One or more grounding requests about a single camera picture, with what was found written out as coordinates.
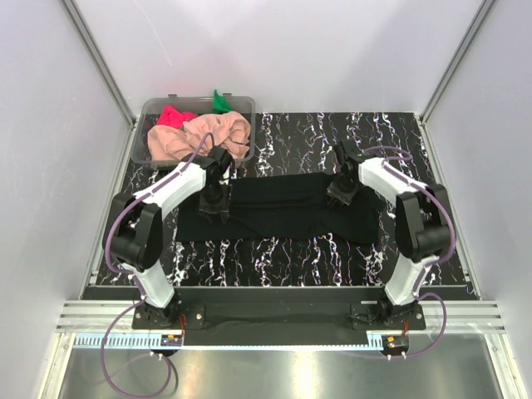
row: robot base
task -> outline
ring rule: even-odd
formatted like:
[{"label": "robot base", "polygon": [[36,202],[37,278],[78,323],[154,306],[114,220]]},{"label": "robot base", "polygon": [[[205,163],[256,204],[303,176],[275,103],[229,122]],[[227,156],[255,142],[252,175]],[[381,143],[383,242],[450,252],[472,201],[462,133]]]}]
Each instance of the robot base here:
[{"label": "robot base", "polygon": [[397,314],[385,321],[377,317],[376,303],[358,303],[351,305],[352,328],[357,331],[402,331],[405,321],[409,330],[425,330],[425,316],[419,303],[409,312]]},{"label": "robot base", "polygon": [[185,330],[200,330],[204,326],[205,306],[196,303],[179,304],[177,298],[172,299],[164,309],[154,308],[144,303],[135,309],[132,328],[134,330],[178,330],[181,329],[179,319],[181,315],[185,315]]}]

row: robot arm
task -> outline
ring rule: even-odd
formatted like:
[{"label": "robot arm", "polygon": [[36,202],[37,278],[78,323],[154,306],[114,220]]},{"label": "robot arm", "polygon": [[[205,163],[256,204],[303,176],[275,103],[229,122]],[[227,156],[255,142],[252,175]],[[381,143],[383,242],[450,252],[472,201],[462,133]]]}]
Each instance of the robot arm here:
[{"label": "robot arm", "polygon": [[166,309],[177,302],[171,284],[166,280],[159,258],[163,245],[163,220],[181,202],[200,191],[199,211],[207,215],[229,217],[229,167],[231,155],[220,147],[213,147],[208,156],[196,156],[181,171],[184,162],[165,178],[133,195],[118,194],[111,203],[103,244],[114,221],[124,208],[145,195],[120,223],[111,241],[111,254],[122,268],[133,272],[146,292],[146,303],[155,309]]},{"label": "robot arm", "polygon": [[427,190],[451,214],[446,189],[417,182],[385,164],[383,158],[360,154],[351,140],[342,141],[335,152],[341,173],[329,186],[329,195],[349,204],[360,186],[366,185],[396,208],[395,235],[400,253],[385,294],[377,303],[377,317],[386,321],[404,315],[416,304],[431,266],[451,244],[451,226],[420,190]]},{"label": "robot arm", "polygon": [[[390,281],[377,303],[377,316],[386,321],[404,316],[416,305],[419,288],[441,254],[449,248],[451,235],[446,219],[416,187],[428,190],[450,214],[446,190],[441,185],[416,182],[398,170],[390,169],[383,158],[360,154],[354,141],[335,147],[341,172],[328,187],[334,199],[349,204],[358,189],[373,188],[396,208],[396,241],[400,251]],[[111,241],[111,253],[122,268],[130,270],[146,291],[146,302],[153,309],[168,311],[177,302],[174,289],[166,280],[159,258],[162,253],[162,224],[166,215],[193,193],[200,192],[199,211],[206,215],[229,217],[229,166],[232,157],[220,147],[208,156],[197,156],[188,169],[175,170],[163,180],[133,195],[118,194],[104,234],[104,247],[111,225],[133,200],[149,194],[120,223]]]}]

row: metal floor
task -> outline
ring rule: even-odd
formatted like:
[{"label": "metal floor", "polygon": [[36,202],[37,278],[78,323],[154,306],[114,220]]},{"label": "metal floor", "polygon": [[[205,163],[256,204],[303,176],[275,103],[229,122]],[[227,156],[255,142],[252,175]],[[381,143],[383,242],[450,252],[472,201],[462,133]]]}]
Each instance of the metal floor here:
[{"label": "metal floor", "polygon": [[[429,343],[411,338],[411,352]],[[124,368],[140,351],[108,350],[113,381],[134,395],[157,391],[166,368],[143,358]],[[449,335],[434,351],[417,359],[388,362],[345,352],[181,351],[170,358],[179,373],[161,398],[500,398],[482,336]],[[121,398],[103,382],[99,351],[74,349],[61,399]]]}]

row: black cloth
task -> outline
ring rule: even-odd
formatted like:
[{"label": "black cloth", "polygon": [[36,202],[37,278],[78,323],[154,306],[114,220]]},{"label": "black cloth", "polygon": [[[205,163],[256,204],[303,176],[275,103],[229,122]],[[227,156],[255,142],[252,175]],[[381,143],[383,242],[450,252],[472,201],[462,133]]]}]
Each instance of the black cloth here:
[{"label": "black cloth", "polygon": [[180,242],[221,239],[311,239],[333,233],[355,244],[376,244],[384,203],[369,187],[361,188],[347,206],[333,203],[327,187],[335,175],[311,173],[231,181],[226,224],[218,215],[199,215],[199,194],[184,201],[178,212]]}]

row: garment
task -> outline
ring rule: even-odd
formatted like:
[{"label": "garment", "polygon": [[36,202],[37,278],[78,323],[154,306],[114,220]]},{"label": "garment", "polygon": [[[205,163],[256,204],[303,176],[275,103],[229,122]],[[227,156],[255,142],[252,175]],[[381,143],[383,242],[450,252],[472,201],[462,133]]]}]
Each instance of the garment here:
[{"label": "garment", "polygon": [[165,125],[180,129],[183,127],[183,122],[192,121],[198,116],[194,112],[179,112],[173,106],[165,106],[160,113],[157,125]]},{"label": "garment", "polygon": [[232,111],[233,109],[225,100],[223,96],[218,94],[218,91],[214,91],[214,97],[213,97],[213,113],[215,114],[224,114],[225,112]]},{"label": "garment", "polygon": [[[181,160],[192,153],[205,133],[211,132],[215,145],[225,148],[235,160],[243,159],[249,151],[251,125],[238,112],[223,115],[208,114],[184,122],[182,129],[156,125],[148,131],[148,147],[153,160]],[[212,148],[207,139],[200,155]]]},{"label": "garment", "polygon": [[177,241],[276,237],[311,239],[328,233],[354,244],[376,244],[384,203],[369,187],[352,203],[333,203],[327,187],[334,175],[312,173],[232,180],[229,219],[210,223],[198,213],[199,194],[179,207]]}]

